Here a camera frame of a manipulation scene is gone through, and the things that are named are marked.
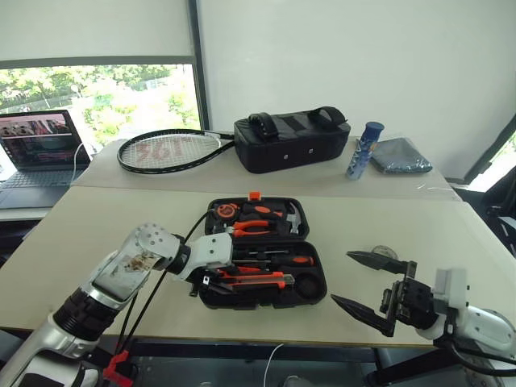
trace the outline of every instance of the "folded cloth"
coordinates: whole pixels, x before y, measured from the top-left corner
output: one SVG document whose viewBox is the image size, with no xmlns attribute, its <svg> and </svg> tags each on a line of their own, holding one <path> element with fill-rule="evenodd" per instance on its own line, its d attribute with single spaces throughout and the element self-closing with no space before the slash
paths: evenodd
<svg viewBox="0 0 516 387">
<path fill-rule="evenodd" d="M 425 173 L 432 170 L 430 161 L 406 138 L 377 143 L 371 162 L 382 173 Z"/>
</svg>

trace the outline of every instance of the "hammer head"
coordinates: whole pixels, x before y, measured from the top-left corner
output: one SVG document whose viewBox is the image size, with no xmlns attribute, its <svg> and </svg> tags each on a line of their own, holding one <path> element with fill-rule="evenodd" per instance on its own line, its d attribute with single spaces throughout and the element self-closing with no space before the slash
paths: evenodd
<svg viewBox="0 0 516 387">
<path fill-rule="evenodd" d="M 292 234 L 299 234 L 298 227 L 301 224 L 301 216 L 299 216 L 299 211 L 297 207 L 290 203 L 290 207 L 293 209 L 293 214 L 287 214 L 287 222 L 290 222 L 290 232 Z"/>
</svg>

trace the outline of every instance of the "black cable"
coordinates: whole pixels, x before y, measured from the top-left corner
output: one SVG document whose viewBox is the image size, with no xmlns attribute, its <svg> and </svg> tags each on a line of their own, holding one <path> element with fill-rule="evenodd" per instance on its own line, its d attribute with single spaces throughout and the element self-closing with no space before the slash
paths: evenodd
<svg viewBox="0 0 516 387">
<path fill-rule="evenodd" d="M 466 348 L 457 348 L 454 342 L 448 341 L 444 344 L 444 347 L 450 351 L 450 353 L 453 355 L 453 357 L 457 360 L 459 364 L 462 364 L 465 368 L 469 368 L 472 371 L 481 373 L 483 375 L 488 375 L 491 377 L 516 377 L 516 368 L 512 369 L 491 369 L 491 368 L 485 368 L 485 367 L 479 367 L 478 365 L 475 365 L 471 363 L 470 361 L 466 360 L 460 353 L 466 353 L 468 355 L 481 357 L 484 359 L 490 359 L 490 360 L 496 360 L 501 361 L 507 364 L 515 364 L 516 361 L 511 359 L 506 359 L 505 357 L 497 356 L 497 355 L 491 355 L 489 353 L 483 353 L 479 351 L 473 351 Z"/>
<path fill-rule="evenodd" d="M 185 240 L 184 240 L 184 244 L 186 244 L 186 242 L 188 242 L 188 239 L 190 238 L 190 236 L 192 236 L 192 234 L 194 233 L 195 229 L 199 226 L 199 224 L 204 220 L 204 218 L 206 216 L 208 216 L 208 214 L 210 214 L 211 212 L 213 212 L 213 210 L 208 210 L 201 218 L 199 218 L 199 220 L 193 225 L 193 227 L 190 229 L 189 233 L 186 235 L 185 237 Z M 160 288 L 160 285 L 161 285 L 161 282 L 163 282 L 164 280 L 164 277 L 167 275 L 167 271 L 164 270 L 163 271 L 163 274 L 161 274 L 161 277 L 160 279 L 158 280 L 158 282 L 156 283 L 156 285 L 154 286 L 154 289 L 152 290 L 151 294 L 148 296 L 147 298 L 147 301 L 145 302 L 145 305 L 144 307 L 142 308 L 142 310 L 139 312 L 138 314 L 138 317 L 136 318 L 136 321 L 134 322 L 134 324 L 132 325 L 132 328 L 131 330 L 129 331 L 129 334 L 127 335 L 126 339 L 124 340 L 123 342 L 123 345 L 122 347 L 119 349 L 120 352 L 123 352 L 127 345 L 129 344 L 129 342 L 131 341 L 131 338 L 132 336 L 134 335 L 135 331 L 136 331 L 136 328 L 138 327 L 139 325 L 139 322 L 141 321 L 142 317 L 144 316 L 145 312 L 147 311 L 147 308 L 148 306 L 151 304 L 151 301 L 152 299 L 154 298 L 154 295 L 156 294 L 156 292 L 158 291 L 158 289 Z"/>
<path fill-rule="evenodd" d="M 119 351 L 120 345 L 122 344 L 123 336 L 126 334 L 127 324 L 129 323 L 129 316 L 131 315 L 132 308 L 135 307 L 135 303 L 136 303 L 136 298 L 137 297 L 138 297 L 138 294 L 135 294 L 135 296 L 131 300 L 131 304 L 129 305 L 129 309 L 127 310 L 126 317 L 123 320 L 122 330 L 120 331 L 119 339 L 116 342 L 116 347 L 114 349 L 114 353 L 120 353 L 121 352 L 121 351 Z"/>
</svg>

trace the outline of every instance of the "black case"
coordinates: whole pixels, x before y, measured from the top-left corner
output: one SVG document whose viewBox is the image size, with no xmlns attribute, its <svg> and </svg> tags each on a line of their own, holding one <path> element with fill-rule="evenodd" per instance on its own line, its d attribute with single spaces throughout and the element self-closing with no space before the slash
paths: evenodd
<svg viewBox="0 0 516 387">
<path fill-rule="evenodd" d="M 289 114 L 251 114 L 235 122 L 235 149 L 252 173 L 266 173 L 340 156 L 351 127 L 331 106 Z"/>
<path fill-rule="evenodd" d="M 292 198 L 261 198 L 260 201 L 249 201 L 248 198 L 221 198 L 212 201 L 208 209 L 216 209 L 218 206 L 227 203 L 235 203 L 239 206 L 249 202 L 252 204 L 260 203 L 277 203 L 281 206 L 289 206 L 292 203 L 297 207 L 301 224 L 299 225 L 298 235 L 260 235 L 260 236 L 242 236 L 233 238 L 233 260 L 240 255 L 240 259 L 244 259 L 249 252 L 262 252 L 264 250 L 283 250 L 288 249 L 295 255 L 312 256 L 314 258 L 314 266 L 309 267 L 291 267 L 278 266 L 273 271 L 282 271 L 285 274 L 291 274 L 294 277 L 294 284 L 284 289 L 260 289 L 249 293 L 239 294 L 220 294 L 208 287 L 200 285 L 198 295 L 206 306 L 212 309 L 229 308 L 235 310 L 253 310 L 258 305 L 269 306 L 274 308 L 288 308 L 297 305 L 316 304 L 321 301 L 327 293 L 326 279 L 324 271 L 319 259 L 317 250 L 313 245 L 307 243 L 304 239 L 310 231 L 308 222 L 301 203 Z M 243 218 L 236 221 L 245 221 L 257 219 L 253 214 L 240 214 Z M 217 228 L 219 219 L 216 216 L 206 218 L 205 233 L 206 235 L 220 232 Z M 208 272 L 198 276 L 198 281 Z"/>
</svg>

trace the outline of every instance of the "blue bottle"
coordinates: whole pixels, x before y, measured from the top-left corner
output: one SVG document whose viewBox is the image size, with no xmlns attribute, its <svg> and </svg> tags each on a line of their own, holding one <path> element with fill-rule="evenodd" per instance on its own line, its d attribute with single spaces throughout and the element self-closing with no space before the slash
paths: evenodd
<svg viewBox="0 0 516 387">
<path fill-rule="evenodd" d="M 364 173 L 369 159 L 371 159 L 374 146 L 380 138 L 381 131 L 384 126 L 381 123 L 370 122 L 365 124 L 365 131 L 360 137 L 360 141 L 356 145 L 355 153 L 349 166 L 347 167 L 346 175 L 351 180 L 358 180 Z"/>
</svg>

